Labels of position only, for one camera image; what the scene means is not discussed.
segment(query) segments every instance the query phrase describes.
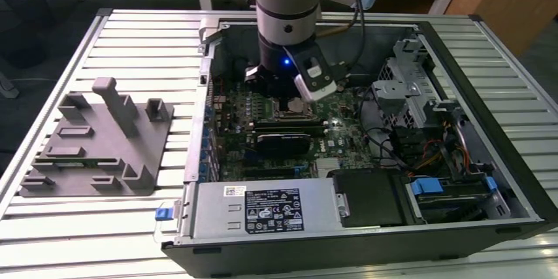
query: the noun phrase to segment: gray floor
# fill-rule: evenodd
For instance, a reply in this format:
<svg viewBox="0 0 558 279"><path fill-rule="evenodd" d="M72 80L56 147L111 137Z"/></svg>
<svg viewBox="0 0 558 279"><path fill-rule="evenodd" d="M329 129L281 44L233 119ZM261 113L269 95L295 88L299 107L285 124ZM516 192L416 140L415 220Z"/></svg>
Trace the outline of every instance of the gray floor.
<svg viewBox="0 0 558 279"><path fill-rule="evenodd" d="M0 70L10 79L57 79L99 8L199 9L197 0L46 0L56 18L56 26L38 33L48 59L36 67L14 69L0 58ZM216 10L245 8L241 0L213 0ZM520 58L522 63L548 94L558 100L558 23L552 22ZM48 98L55 82L17 81L17 99L0 97L0 174L10 160L4 150L16 150L36 115Z"/></svg>

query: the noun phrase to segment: metal chassis frame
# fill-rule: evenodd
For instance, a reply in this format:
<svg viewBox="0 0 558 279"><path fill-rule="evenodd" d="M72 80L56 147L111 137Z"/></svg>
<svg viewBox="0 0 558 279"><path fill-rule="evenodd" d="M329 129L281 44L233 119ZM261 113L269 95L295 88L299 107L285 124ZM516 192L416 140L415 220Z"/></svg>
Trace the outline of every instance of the metal chassis frame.
<svg viewBox="0 0 558 279"><path fill-rule="evenodd" d="M232 22L233 20L224 20L220 21L220 25L228 25L227 22ZM189 259L195 259L195 263L203 264L203 257L199 259L196 258L196 251L211 251L212 253L220 254L221 247L223 251L235 251L236 247L241 247L240 251L236 251L236 254L240 254L240 252L249 251L248 246L253 246L252 244L256 244L256 246L268 243L271 246L273 246L273 243L281 243L277 244L288 246L288 243L292 243L293 247L297 247L300 242L304 242L311 246L312 241L335 241L340 240L343 238L347 239L348 242L351 237L360 236L360 237L378 237L383 238L384 236L394 236L395 238L400 238L411 234L416 237L423 235L426 238L436 237L436 234L444 234L444 232L463 232L467 233L467 230L472 229L483 229L479 230L479 233L482 234L487 230L494 230L496 234L507 234L510 237L506 239L500 239L496 242L490 243L490 245L508 239L514 238L527 238L543 231L550 230L551 228L558 226L558 208L555 207L554 203L551 202L550 197L544 193L544 189L542 188L535 176L532 175L531 170L528 169L514 145L511 144L511 141L507 139L507 136L503 132L502 127L499 126L492 114L490 113L490 110L483 103L479 94L476 93L476 90L474 89L467 77L464 76L464 73L459 67L459 65L455 62L454 57L451 56L451 53L448 49L446 48L434 28L431 27L431 24L424 21L415 21L415 22L383 22L383 21L374 21L371 23L374 25L376 24L400 24L402 26L408 26L408 24L415 25L415 32L418 33L418 37L423 44L426 45L428 52L432 55L434 62L436 66L443 71L444 77L447 81L450 82L451 87L454 88L454 92L456 94L456 98L459 100L459 103L462 104L462 107L471 119L471 122L474 125L480 127L480 131L478 131L479 136L482 137L483 143L486 147L488 148L488 151L492 153L492 157L496 160L496 163L500 165L504 165L506 169L502 169L502 172L504 176L508 178L507 174L511 174L512 180L508 180L508 183L511 187L516 190L519 188L519 191L524 193L523 195L518 195L518 199L522 203L522 206L524 206L526 211L528 212L528 215L531 218L514 218L510 220L503 220L500 222L487 221L487 222L475 222L475 223L447 223L438 226L408 226L408 227L395 227L395 228L380 228L378 231L364 231L358 233L344 233L343 235L331 234L331 235L323 235L323 237L313 235L311 237L304 236L296 236L296 235L283 235L279 237L265 238L265 237L257 237L252 236L249 240L239 240L235 241L233 238L224 238L220 242L211 242L211 240L191 240L189 235L193 228L192 224L192 218L195 219L195 216L191 215L187 216L187 221L189 223L189 228L184 232L184 230L180 228L180 235L183 237L177 237L175 239L175 242L165 242L161 244L163 251L165 254L173 259L179 265L184 265L184 260L188 260L188 264L191 264ZM195 203L197 195L193 193L188 195L188 193L184 193L184 199L183 204L189 204L189 209L192 208L192 204ZM444 255L439 256L439 259L446 258L458 258L462 257L463 254L455 253L450 254L451 257L447 257Z"/></svg>

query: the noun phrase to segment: barcode sticker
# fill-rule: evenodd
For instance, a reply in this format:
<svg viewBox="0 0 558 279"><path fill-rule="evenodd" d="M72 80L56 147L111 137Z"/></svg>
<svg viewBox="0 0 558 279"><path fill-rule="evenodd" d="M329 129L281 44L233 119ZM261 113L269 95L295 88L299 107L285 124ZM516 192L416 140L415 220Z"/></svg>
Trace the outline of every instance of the barcode sticker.
<svg viewBox="0 0 558 279"><path fill-rule="evenodd" d="M244 196L245 186L225 186L224 196Z"/></svg>

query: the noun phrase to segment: gray plastic holder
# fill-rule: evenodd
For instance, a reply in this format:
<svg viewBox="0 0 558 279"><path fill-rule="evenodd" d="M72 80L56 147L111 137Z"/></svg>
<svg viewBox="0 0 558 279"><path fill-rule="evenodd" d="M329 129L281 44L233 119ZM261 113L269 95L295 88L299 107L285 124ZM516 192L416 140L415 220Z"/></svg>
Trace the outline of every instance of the gray plastic holder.
<svg viewBox="0 0 558 279"><path fill-rule="evenodd" d="M104 104L89 104L79 93L60 102L64 117L21 183L22 197L153 192L173 106L161 99L133 104L113 78L97 78L92 91Z"/></svg>

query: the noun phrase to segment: metal slatted surface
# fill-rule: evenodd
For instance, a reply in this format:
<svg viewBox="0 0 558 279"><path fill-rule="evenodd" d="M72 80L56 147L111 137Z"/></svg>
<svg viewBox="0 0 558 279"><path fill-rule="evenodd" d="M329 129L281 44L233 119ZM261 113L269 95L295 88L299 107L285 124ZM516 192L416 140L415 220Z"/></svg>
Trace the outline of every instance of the metal slatted surface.
<svg viewBox="0 0 558 279"><path fill-rule="evenodd" d="M160 252L157 240L171 239L175 228L164 222L153 236L153 210L183 191L183 167L189 142L195 78L201 62L197 29L207 17L255 18L245 12L115 10L69 79L68 91L88 93L97 76L119 79L117 90L136 103L161 97L175 104L157 190L148 197L67 197L25 199L13 196L0 221L2 278L188 278ZM324 19L348 19L324 14ZM370 15L370 20L428 20L523 155L535 176L558 200L558 117L524 73L510 65L478 25L462 16ZM446 82L446 93L452 97ZM53 131L61 115L49 114L44 130ZM37 139L30 155L46 139ZM22 171L29 163L22 164ZM502 243L467 257L335 269L265 278L378 278L402 273L414 278L555 277L558 234Z"/></svg>

